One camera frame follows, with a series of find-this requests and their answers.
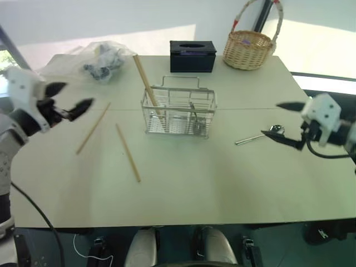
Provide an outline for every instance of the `white wall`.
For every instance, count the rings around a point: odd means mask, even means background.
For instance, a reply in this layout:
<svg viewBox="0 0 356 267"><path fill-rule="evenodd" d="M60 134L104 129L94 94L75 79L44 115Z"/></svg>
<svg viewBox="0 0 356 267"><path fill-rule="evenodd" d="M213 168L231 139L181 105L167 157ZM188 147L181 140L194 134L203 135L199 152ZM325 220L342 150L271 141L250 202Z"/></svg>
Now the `white wall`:
<svg viewBox="0 0 356 267"><path fill-rule="evenodd" d="M211 40L222 54L247 0L0 0L0 24L33 69L78 45L111 39L141 55L168 55L169 40ZM244 14L252 29L263 1Z"/></svg>
<svg viewBox="0 0 356 267"><path fill-rule="evenodd" d="M281 0L284 20L278 55L290 71L356 77L356 0ZM263 33L272 37L272 8Z"/></svg>

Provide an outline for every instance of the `basket handle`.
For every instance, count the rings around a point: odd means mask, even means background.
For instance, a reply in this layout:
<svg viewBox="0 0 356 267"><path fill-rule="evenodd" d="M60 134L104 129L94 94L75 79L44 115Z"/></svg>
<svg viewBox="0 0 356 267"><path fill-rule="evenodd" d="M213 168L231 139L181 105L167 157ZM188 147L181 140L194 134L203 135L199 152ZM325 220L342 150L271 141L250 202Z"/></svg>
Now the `basket handle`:
<svg viewBox="0 0 356 267"><path fill-rule="evenodd" d="M234 24L233 24L233 27L231 28L231 32L233 32L235 30L235 27L236 25L239 23L240 19L241 19L241 16L243 15L243 13L245 12L245 10L247 9L247 7L249 5L251 5L252 3L256 2L257 0L249 0L245 5L244 7L242 8L241 12L236 16L235 20L234 20ZM272 39L272 45L273 45L273 52L274 50L276 49L276 40L277 40L277 37L279 35L279 32L280 32L280 27L282 26L282 21L283 21L283 7L282 7L282 4L279 2L279 0L271 0L275 5L276 5L276 8L278 10L278 16L279 16L279 19L278 19L278 24L277 24L277 30L276 30L276 33L274 34L273 36L273 39Z"/></svg>

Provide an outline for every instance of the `chopstick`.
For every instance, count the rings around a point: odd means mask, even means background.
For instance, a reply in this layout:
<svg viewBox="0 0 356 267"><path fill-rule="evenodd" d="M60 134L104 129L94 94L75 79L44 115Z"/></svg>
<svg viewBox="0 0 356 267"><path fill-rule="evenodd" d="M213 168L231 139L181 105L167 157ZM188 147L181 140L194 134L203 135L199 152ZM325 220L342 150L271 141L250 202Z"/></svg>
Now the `chopstick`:
<svg viewBox="0 0 356 267"><path fill-rule="evenodd" d="M146 76L146 73L145 73L145 70L141 64L141 61L140 61L140 58L138 55L134 55L132 56L133 57L133 60L135 61L135 64L136 64L136 67L137 69L139 70L139 73L140 73L140 76L141 76L141 79L142 81L144 82L144 85L145 85L145 89L147 91L147 93L149 94L150 96L150 99L151 99L151 102L152 104L155 106L155 107L158 107L158 104L157 104L157 101L155 99L155 95L154 95L154 92L150 86L150 83L149 83L149 80L147 79L147 76Z"/></svg>
<svg viewBox="0 0 356 267"><path fill-rule="evenodd" d="M145 70L144 70L144 67L142 66L141 64L141 61L140 61L140 58L139 56L136 54L136 55L133 55L133 60L135 61L135 64L136 64L136 67L140 73L140 76L141 76L141 79L142 81L144 82L144 85L145 85L145 89L147 91L147 93L149 94L149 97L151 99L151 102L152 102L152 105L154 107L158 107L158 103L156 101L156 98L155 98L155 94L150 86L150 83L149 83L149 80L147 79L147 76L146 76L146 73L145 73ZM162 117L162 113L160 110L156 110L156 113L157 115L159 116L160 118L160 121L162 123L162 126L164 127L165 126L165 120L164 118Z"/></svg>
<svg viewBox="0 0 356 267"><path fill-rule="evenodd" d="M116 126L116 130L117 130L117 133L118 133L118 136L120 137L121 139L121 142L123 144L123 147L125 148L126 150L126 154L127 154L127 157L128 157L128 160L130 161L130 164L131 164L131 167L135 173L135 176L136 176L136 180L137 182L141 182L141 178L140 178L140 174L139 174L139 171L137 170L137 167L136 167L136 164L132 158L132 155L131 155L131 152L130 150L128 149L128 146L127 146L127 143L126 143L126 140L125 140L125 137L123 136L123 133L119 127L119 125L116 123L115 124Z"/></svg>
<svg viewBox="0 0 356 267"><path fill-rule="evenodd" d="M87 141L89 140L90 136L93 134L94 130L96 129L96 127L98 126L98 124L100 123L100 121L102 120L102 118L104 117L107 109L109 108L111 103L108 103L106 108L104 109L104 111L102 112L102 114L100 115L100 117L98 118L98 120L96 121L96 123L93 125L93 127L90 129L90 132L87 134L87 136L85 137L84 141L81 143L81 145L79 146L79 148L76 151L76 154L79 155L79 153L82 151L82 149L84 148L85 144L87 143Z"/></svg>

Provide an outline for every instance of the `tissue box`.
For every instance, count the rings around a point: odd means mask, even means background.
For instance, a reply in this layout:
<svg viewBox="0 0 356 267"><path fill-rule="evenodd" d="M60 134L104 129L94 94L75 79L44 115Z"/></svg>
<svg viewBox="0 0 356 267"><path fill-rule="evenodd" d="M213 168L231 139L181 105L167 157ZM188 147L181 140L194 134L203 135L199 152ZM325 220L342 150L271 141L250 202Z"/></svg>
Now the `tissue box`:
<svg viewBox="0 0 356 267"><path fill-rule="evenodd" d="M170 41L171 72L212 72L216 49L211 41Z"/></svg>

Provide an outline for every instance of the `spoon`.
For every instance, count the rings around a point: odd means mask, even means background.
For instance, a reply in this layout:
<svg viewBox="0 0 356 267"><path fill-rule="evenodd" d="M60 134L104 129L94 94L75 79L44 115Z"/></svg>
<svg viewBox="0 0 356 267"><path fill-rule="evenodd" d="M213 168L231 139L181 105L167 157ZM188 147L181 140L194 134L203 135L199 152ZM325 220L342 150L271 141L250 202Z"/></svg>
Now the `spoon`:
<svg viewBox="0 0 356 267"><path fill-rule="evenodd" d="M269 130L271 132L276 132L278 134L284 134L284 127L282 125L272 125L272 127ZM254 137L243 139L243 140L235 142L235 145L239 146L239 145L242 145L244 143L250 142L252 140L258 139L260 137L263 137L263 136L265 136L265 135L257 135L257 136L254 136Z"/></svg>
<svg viewBox="0 0 356 267"><path fill-rule="evenodd" d="M192 102L190 102L189 105L193 110L195 109L195 106L194 106L194 104ZM198 116L197 116L196 112L194 112L194 116L195 116L195 121L193 122L193 134L194 135L201 135L201 133L205 129L205 123L202 123L198 119Z"/></svg>

